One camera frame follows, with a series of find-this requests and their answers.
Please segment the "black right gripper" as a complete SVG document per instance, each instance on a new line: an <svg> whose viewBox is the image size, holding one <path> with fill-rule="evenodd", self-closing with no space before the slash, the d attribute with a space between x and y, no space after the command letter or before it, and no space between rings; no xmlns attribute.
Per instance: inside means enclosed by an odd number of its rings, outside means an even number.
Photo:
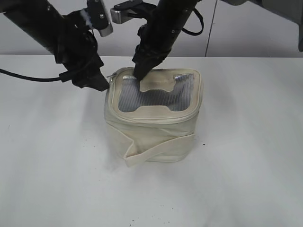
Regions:
<svg viewBox="0 0 303 227"><path fill-rule="evenodd" d="M168 51L159 51L142 45L137 45L132 61L135 63L134 77L141 81L154 67L161 64L168 54Z"/></svg>

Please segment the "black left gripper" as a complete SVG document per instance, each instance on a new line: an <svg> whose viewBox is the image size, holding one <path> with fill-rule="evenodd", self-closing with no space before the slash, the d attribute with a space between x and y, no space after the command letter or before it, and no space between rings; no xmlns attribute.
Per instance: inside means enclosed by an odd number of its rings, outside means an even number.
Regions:
<svg viewBox="0 0 303 227"><path fill-rule="evenodd" d="M100 92L109 89L109 82L102 75L100 68L104 65L97 53L96 47L90 51L84 63L74 69L67 69L59 74L61 82L71 80L79 88L91 88Z"/></svg>

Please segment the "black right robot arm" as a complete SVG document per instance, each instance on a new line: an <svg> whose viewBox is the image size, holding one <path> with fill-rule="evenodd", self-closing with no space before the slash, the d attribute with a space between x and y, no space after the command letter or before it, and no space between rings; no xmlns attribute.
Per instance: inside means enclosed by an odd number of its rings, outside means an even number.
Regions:
<svg viewBox="0 0 303 227"><path fill-rule="evenodd" d="M140 43L132 59L135 78L142 80L166 59L197 3L197 0L159 1L147 23L138 30Z"/></svg>

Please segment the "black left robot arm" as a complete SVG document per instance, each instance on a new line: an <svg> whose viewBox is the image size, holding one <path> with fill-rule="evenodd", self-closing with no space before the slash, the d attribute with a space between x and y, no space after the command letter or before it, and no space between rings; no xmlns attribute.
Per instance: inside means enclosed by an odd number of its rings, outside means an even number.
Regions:
<svg viewBox="0 0 303 227"><path fill-rule="evenodd" d="M98 42L93 34L97 30L102 37L113 28L101 0L87 1L86 8L61 15L47 0L2 0L0 11L50 52L57 64L66 71L56 78L33 78L6 70L1 73L35 82L66 82L84 88L105 91L109 83L100 68L104 65L98 55Z"/></svg>

